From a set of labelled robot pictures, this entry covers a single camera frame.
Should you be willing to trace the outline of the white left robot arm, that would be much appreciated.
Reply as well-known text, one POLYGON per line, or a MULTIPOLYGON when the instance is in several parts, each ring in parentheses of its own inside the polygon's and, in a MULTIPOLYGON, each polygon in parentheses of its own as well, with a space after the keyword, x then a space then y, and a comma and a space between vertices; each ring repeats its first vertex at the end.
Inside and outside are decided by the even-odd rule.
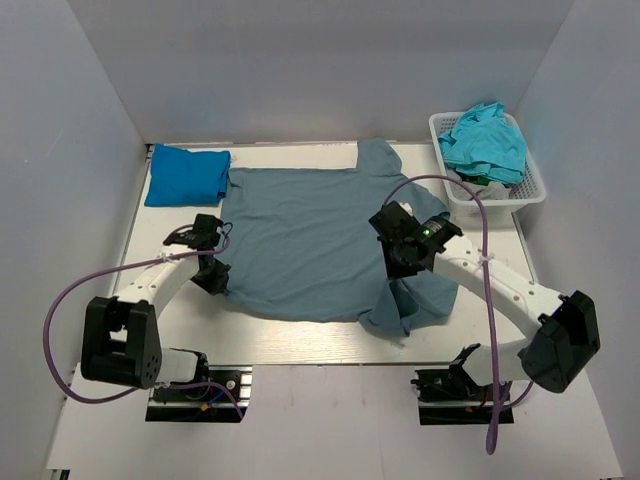
POLYGON ((228 245, 224 227, 219 218, 198 214, 191 228, 165 238, 134 281, 89 302, 81 351, 85 379, 139 389, 204 379, 206 355, 162 346, 158 319, 186 283, 212 295, 225 291, 230 266, 216 258, 228 245))

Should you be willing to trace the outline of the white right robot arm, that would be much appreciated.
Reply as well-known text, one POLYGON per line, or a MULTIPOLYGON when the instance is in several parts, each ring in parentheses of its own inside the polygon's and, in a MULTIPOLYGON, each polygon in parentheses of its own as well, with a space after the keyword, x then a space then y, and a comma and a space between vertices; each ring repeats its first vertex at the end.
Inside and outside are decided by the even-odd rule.
POLYGON ((529 380, 562 393, 600 349, 593 300, 581 291, 564 295, 525 279, 482 255, 443 216, 419 222, 396 201, 369 220, 392 279, 430 271, 485 300, 523 335, 496 347, 472 344, 450 363, 450 378, 472 392, 493 380, 529 380))

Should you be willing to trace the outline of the grey-blue t shirt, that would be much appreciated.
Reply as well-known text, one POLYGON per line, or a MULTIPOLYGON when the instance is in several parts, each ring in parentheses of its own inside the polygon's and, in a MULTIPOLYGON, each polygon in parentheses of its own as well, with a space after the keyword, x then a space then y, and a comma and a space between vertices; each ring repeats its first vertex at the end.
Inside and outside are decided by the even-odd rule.
POLYGON ((369 223, 388 194, 420 220, 447 211, 401 169, 383 139, 359 142, 349 169, 232 169, 222 217, 233 230, 219 257, 231 267, 228 300, 273 319, 357 321, 392 337, 445 322, 457 283, 429 271, 388 280, 369 223))

